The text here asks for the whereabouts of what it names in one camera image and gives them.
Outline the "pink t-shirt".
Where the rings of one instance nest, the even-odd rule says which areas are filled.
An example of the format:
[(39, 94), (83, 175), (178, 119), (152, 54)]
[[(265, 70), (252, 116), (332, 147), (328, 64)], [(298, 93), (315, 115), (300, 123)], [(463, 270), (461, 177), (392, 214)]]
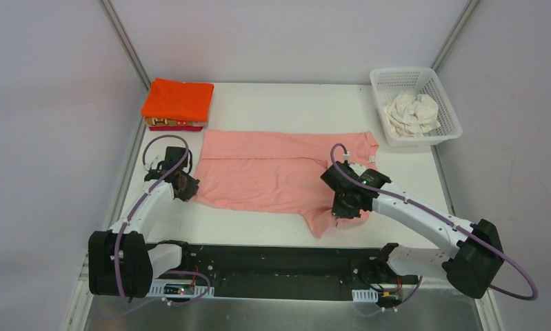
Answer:
[(319, 238), (331, 227), (351, 228), (369, 212), (332, 215), (334, 192), (320, 178), (332, 165), (330, 151), (342, 143), (350, 161), (375, 168), (379, 144), (371, 132), (288, 134), (208, 130), (195, 177), (195, 201), (214, 208), (298, 214)]

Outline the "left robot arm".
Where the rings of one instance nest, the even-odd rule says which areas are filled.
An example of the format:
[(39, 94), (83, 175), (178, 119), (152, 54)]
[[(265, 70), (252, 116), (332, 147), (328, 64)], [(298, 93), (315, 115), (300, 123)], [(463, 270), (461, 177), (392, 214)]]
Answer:
[(178, 268), (189, 248), (173, 239), (153, 243), (150, 233), (174, 201), (188, 202), (200, 181), (190, 175), (192, 153), (168, 147), (164, 159), (144, 177), (140, 195), (128, 211), (106, 231), (95, 231), (88, 241), (88, 278), (92, 294), (143, 298), (153, 281)]

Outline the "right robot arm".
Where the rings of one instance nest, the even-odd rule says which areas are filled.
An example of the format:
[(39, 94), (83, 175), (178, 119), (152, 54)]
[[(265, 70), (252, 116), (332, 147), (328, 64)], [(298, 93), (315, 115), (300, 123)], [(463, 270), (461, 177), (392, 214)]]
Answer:
[(373, 263), (399, 276), (446, 280), (462, 294), (480, 299), (503, 265), (503, 259), (481, 245), (502, 249), (496, 227), (486, 220), (472, 223), (437, 212), (380, 172), (362, 165), (335, 162), (321, 180), (334, 191), (332, 215), (341, 219), (376, 212), (398, 221), (436, 247), (409, 248), (387, 243)]

